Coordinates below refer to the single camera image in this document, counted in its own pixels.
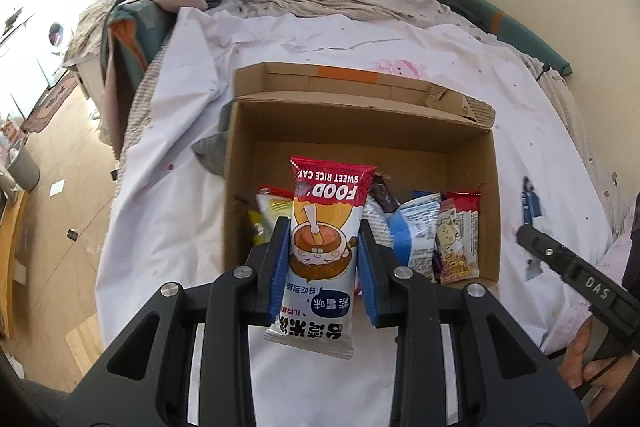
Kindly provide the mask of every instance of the metal bolt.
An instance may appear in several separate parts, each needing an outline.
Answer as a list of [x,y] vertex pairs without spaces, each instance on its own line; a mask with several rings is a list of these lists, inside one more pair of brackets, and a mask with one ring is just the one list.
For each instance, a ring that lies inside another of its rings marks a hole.
[[178,293],[180,286],[178,286],[175,282],[167,282],[162,285],[160,288],[160,293],[165,297],[173,297]]
[[252,273],[251,267],[245,264],[241,264],[240,266],[236,266],[234,268],[234,277],[236,279],[246,279]]
[[398,279],[411,279],[413,274],[414,271],[408,266],[397,266],[394,270],[394,275],[398,277]]
[[466,287],[466,292],[472,297],[483,297],[486,293],[486,288],[480,283],[474,282]]

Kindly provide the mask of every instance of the floor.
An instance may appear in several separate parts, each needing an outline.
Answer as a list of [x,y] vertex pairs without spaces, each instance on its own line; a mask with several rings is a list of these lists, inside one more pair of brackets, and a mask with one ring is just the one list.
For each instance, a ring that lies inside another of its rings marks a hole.
[[[15,338],[2,342],[27,378],[62,391],[82,378],[66,337],[95,314],[96,270],[115,190],[111,147],[98,140],[97,121],[87,115],[76,87],[47,127],[28,139],[40,182],[24,211],[16,255],[27,267],[27,284],[14,285]],[[62,192],[50,197],[60,180]],[[68,229],[78,231],[77,241],[66,237]]]

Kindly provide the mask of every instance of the white sheet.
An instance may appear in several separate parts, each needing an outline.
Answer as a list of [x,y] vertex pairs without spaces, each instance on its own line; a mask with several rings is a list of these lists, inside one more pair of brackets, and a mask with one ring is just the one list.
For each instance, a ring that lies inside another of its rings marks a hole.
[[[114,200],[96,300],[110,342],[164,282],[185,287],[215,279],[222,252],[224,183],[188,147],[215,132],[231,100],[233,71],[265,60],[380,69],[428,78],[489,103],[502,213],[499,297],[538,344],[577,295],[554,273],[524,282],[527,254],[515,244],[522,224],[522,178],[535,186],[548,231],[595,264],[610,232],[593,185],[552,105],[522,61],[452,25],[422,30],[400,21],[356,22],[335,15],[242,20],[183,9],[158,87],[152,124],[129,149]],[[393,331],[376,331],[354,310],[350,362],[265,343],[252,328],[252,378],[263,426],[388,423],[394,377]],[[308,398],[316,397],[311,403]]]

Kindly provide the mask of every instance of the trash can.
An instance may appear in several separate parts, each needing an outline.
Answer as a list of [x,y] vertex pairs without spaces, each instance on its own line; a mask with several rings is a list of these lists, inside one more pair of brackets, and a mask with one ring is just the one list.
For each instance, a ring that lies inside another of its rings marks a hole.
[[40,181],[40,169],[33,161],[33,158],[31,158],[29,152],[24,148],[22,138],[11,147],[9,157],[6,159],[6,169],[14,177],[15,182],[29,192],[31,192]]

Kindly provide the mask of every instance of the open cardboard box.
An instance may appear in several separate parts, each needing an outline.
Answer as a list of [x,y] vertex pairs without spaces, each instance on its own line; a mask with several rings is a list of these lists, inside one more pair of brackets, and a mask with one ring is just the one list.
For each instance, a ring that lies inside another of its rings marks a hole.
[[225,269],[252,242],[247,210],[259,185],[293,190],[293,155],[370,164],[401,201],[412,190],[478,190],[480,279],[497,282],[500,201],[494,110],[432,82],[311,64],[236,71],[225,158]]

